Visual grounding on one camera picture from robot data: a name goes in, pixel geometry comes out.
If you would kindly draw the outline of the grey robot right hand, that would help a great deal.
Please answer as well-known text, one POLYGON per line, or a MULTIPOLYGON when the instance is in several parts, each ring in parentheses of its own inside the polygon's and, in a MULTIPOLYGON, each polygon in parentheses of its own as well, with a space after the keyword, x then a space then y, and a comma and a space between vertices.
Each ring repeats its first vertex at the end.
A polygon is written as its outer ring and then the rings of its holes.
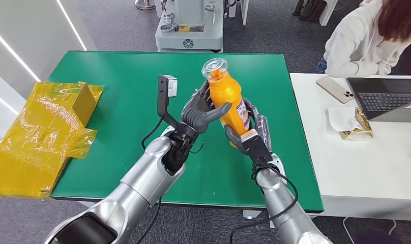
MULTIPOLYGON (((272 154, 273 150, 267 117, 260 114, 257 107, 250 100, 243 98, 243 101, 246 105, 248 115, 255 121, 255 130, 263 140, 268 151, 272 154)), ((241 137, 235 133, 231 126, 224 125, 224 131, 230 143, 234 145, 242 154, 246 155, 246 150, 243 148, 241 137)))

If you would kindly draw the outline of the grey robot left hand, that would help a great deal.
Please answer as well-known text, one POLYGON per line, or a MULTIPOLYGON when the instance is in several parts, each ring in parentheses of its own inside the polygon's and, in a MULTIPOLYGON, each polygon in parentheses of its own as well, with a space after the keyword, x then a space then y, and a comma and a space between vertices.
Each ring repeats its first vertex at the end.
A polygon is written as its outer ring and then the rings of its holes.
POLYGON ((230 102, 215 105, 210 95, 210 85, 205 81, 197 88, 181 112, 181 122, 202 134, 211 122, 224 116, 231 108, 230 102))

